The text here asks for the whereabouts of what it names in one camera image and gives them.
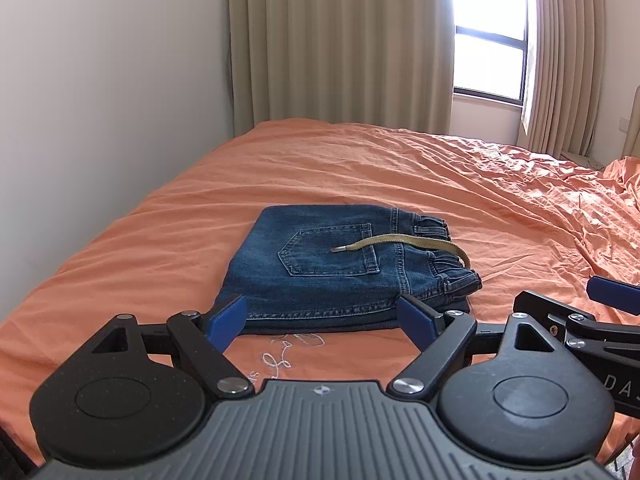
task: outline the gray ribbed surface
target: gray ribbed surface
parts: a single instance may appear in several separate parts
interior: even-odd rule
[[[317,386],[330,391],[319,395]],[[522,472],[481,461],[446,439],[430,410],[383,395],[377,383],[269,381],[249,400],[217,406],[173,453],[123,470],[48,463],[37,480],[595,480],[593,462]]]

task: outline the back pocket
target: back pocket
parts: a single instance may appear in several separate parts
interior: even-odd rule
[[[373,246],[332,253],[332,247],[353,244],[371,236],[371,224],[300,229],[278,252],[291,276],[363,276],[380,272]]]

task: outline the blue gripper pad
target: blue gripper pad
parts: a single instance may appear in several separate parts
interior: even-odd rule
[[[209,321],[207,339],[218,352],[224,352],[244,328],[246,316],[246,301],[238,296]]]
[[[640,314],[640,286],[593,276],[587,282],[587,295],[592,301],[612,306],[634,316]]]
[[[444,318],[413,296],[396,301],[398,324],[420,352],[424,352],[444,330]]]

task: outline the wrinkled fabric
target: wrinkled fabric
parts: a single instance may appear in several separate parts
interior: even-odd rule
[[[628,158],[603,174],[521,148],[362,124],[260,124],[116,220],[0,326],[0,426],[41,461],[28,417],[36,387],[114,314],[160,323],[208,310],[271,205],[368,203],[444,219],[482,276],[469,297],[480,321],[504,322],[528,288],[637,324],[585,292],[596,273],[640,283],[637,168]],[[398,329],[321,337],[241,336],[226,355],[256,381],[386,385],[417,354]],[[616,416],[600,458],[638,427]]]
[[[268,207],[229,263],[219,299],[246,298],[249,334],[396,328],[401,294],[469,312],[465,298],[480,278],[452,253],[399,243],[331,252],[385,234],[451,240],[444,220],[397,207]]]

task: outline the electrical outlet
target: electrical outlet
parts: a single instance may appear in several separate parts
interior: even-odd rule
[[[621,132],[627,133],[629,131],[629,119],[625,119],[624,117],[620,117],[620,122],[618,123],[618,129]]]

